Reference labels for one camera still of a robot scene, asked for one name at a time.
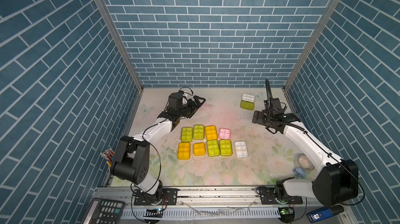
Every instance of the blue brick wallpaper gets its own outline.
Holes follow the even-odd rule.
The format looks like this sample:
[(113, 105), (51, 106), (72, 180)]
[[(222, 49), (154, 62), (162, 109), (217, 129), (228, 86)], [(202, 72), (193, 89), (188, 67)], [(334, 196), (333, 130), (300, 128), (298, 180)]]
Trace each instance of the blue brick wallpaper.
[(328, 0), (105, 0), (144, 86), (282, 87)]
[(75, 223), (137, 94), (93, 0), (0, 0), (0, 223)]
[(399, 9), (341, 0), (289, 90), (313, 134), (358, 164), (360, 223), (400, 223)]

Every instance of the robotic arm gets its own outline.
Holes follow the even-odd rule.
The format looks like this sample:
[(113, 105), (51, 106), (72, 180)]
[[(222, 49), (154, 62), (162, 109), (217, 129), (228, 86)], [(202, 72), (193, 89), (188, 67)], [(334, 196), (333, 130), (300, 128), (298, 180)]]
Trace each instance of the robotic arm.
[(171, 132), (182, 117), (191, 118), (206, 101), (198, 96), (187, 99), (189, 95), (182, 90), (170, 94), (164, 111), (150, 127), (133, 137), (123, 136), (118, 142), (110, 172), (123, 180), (132, 181), (145, 193), (149, 204), (160, 202), (163, 193), (162, 182), (148, 173), (150, 146)]
[(281, 132), (290, 138), (304, 153), (294, 162), (304, 169), (315, 167), (318, 176), (314, 181), (288, 178), (277, 182), (276, 198), (288, 201), (292, 196), (317, 198), (326, 207), (358, 196), (358, 167), (352, 160), (343, 160), (329, 150), (306, 129), (293, 113), (285, 114), (278, 98), (272, 98), (268, 79), (265, 81), (267, 100), (263, 111), (254, 111), (253, 123), (266, 126), (271, 133)]

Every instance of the yellow-green pill organizer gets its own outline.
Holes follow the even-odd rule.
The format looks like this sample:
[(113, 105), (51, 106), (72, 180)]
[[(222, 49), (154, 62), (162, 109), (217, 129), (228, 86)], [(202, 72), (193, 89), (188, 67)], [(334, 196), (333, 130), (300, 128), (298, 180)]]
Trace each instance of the yellow-green pill organizer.
[(230, 140), (220, 140), (220, 149), (222, 156), (231, 156), (232, 144), (230, 143)]
[(248, 101), (241, 101), (240, 102), (240, 107), (248, 110), (253, 110), (254, 109), (254, 103), (253, 102), (248, 102)]
[(195, 139), (195, 140), (204, 139), (204, 125), (194, 125), (194, 127), (193, 127), (193, 139)]
[(218, 141), (217, 140), (207, 141), (207, 151), (208, 151), (209, 157), (214, 157), (214, 156), (220, 155)]
[(182, 142), (190, 142), (190, 141), (192, 141), (192, 135), (193, 135), (192, 127), (183, 127), (182, 133), (180, 135), (180, 140)]

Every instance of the metal frame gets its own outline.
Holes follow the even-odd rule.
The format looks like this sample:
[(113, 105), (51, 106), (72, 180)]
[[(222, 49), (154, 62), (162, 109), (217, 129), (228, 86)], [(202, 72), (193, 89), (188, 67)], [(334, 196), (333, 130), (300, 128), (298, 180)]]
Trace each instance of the metal frame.
[(326, 24), (329, 21), (329, 18), (332, 16), (336, 6), (339, 4), (340, 0), (329, 0), (326, 5), (326, 8), (317, 23), (314, 31), (311, 33), (310, 39), (308, 40), (306, 46), (303, 49), (303, 52), (299, 56), (297, 63), (294, 65), (292, 72), (290, 73), (288, 79), (285, 82), (284, 89), (287, 91), (290, 86), (293, 84), (294, 79), (296, 78), (297, 74), (300, 72), (301, 67), (303, 66), (304, 62), (307, 60), (308, 55), (310, 54), (311, 50), (315, 46), (318, 38), (320, 37), (323, 29), (325, 28)]
[[(229, 218), (230, 221), (234, 219), (252, 219), (252, 218), (276, 218), (271, 212), (267, 211), (277, 210), (278, 207), (288, 207), (287, 204), (271, 204), (262, 205), (260, 196), (256, 193), (258, 186), (183, 186), (171, 187), (177, 188), (178, 194), (175, 206), (168, 206), (171, 213), (164, 218), (165, 221), (188, 221), (188, 220), (205, 220), (217, 218)], [(93, 197), (104, 198), (110, 200), (124, 201), (125, 207), (123, 211), (123, 219), (132, 221), (135, 217), (131, 212), (135, 212), (138, 217), (143, 216), (143, 210), (147, 208), (160, 208), (161, 206), (135, 206), (131, 205), (132, 191), (130, 187), (108, 187), (96, 188)], [(304, 212), (304, 207), (307, 206), (309, 211), (313, 211), (322, 207), (317, 199), (307, 199), (303, 204), (296, 205), (296, 218), (301, 217)], [(208, 211), (220, 213), (226, 211), (225, 214), (210, 216), (195, 215), (193, 212)], [(340, 221), (343, 224), (355, 224), (356, 222)]]
[(354, 216), (351, 208), (349, 206), (343, 206), (343, 207), (344, 207), (344, 212), (339, 214), (343, 224), (357, 223), (356, 217)]
[[(177, 204), (174, 207), (187, 208), (191, 207), (288, 207), (287, 204), (271, 204), (262, 205), (260, 196), (256, 193), (258, 186), (163, 186), (163, 188), (177, 188)], [(114, 199), (126, 202), (126, 206), (130, 208), (132, 191), (130, 187), (97, 187), (93, 197)], [(321, 203), (317, 199), (307, 199), (308, 206), (321, 207)], [(133, 208), (143, 208), (143, 206), (132, 206)]]
[(142, 95), (143, 95), (143, 90), (139, 91), (137, 96), (136, 96), (135, 104), (133, 105), (133, 107), (132, 107), (132, 109), (130, 111), (129, 117), (128, 117), (127, 122), (125, 124), (124, 131), (122, 132), (122, 134), (124, 136), (127, 136), (129, 134), (129, 132), (130, 132), (130, 128), (132, 127), (133, 120), (135, 118), (136, 112), (137, 112), (139, 104), (140, 104), (140, 100), (142, 99)]
[(292, 113), (294, 113), (298, 118), (300, 118), (299, 117), (299, 113), (298, 113), (296, 107), (293, 104), (292, 98), (290, 97), (290, 94), (285, 89), (282, 89), (282, 92), (283, 92), (283, 95), (285, 96), (285, 99), (287, 101), (288, 108), (290, 108)]
[(137, 76), (135, 69), (133, 68), (132, 61), (129, 58), (129, 55), (128, 55), (126, 48), (122, 42), (121, 36), (119, 35), (119, 33), (117, 31), (117, 28), (115, 27), (114, 22), (111, 19), (111, 15), (108, 12), (108, 9), (107, 9), (107, 6), (106, 6), (104, 0), (93, 0), (93, 1), (96, 4), (101, 17), (103, 18), (103, 20), (108, 28), (108, 31), (110, 32), (110, 35), (111, 35), (112, 39), (114, 40), (114, 43), (118, 48), (118, 51), (120, 52), (121, 58), (123, 59), (130, 75), (132, 76), (134, 83), (137, 86), (137, 89), (139, 91), (142, 91), (143, 86), (140, 83), (139, 77)]

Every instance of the pink pill organizer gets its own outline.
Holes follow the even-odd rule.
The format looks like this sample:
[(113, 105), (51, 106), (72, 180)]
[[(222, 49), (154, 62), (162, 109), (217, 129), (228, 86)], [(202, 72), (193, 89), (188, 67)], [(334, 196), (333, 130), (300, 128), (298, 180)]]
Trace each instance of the pink pill organizer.
[(230, 140), (230, 130), (227, 128), (220, 128), (220, 139)]

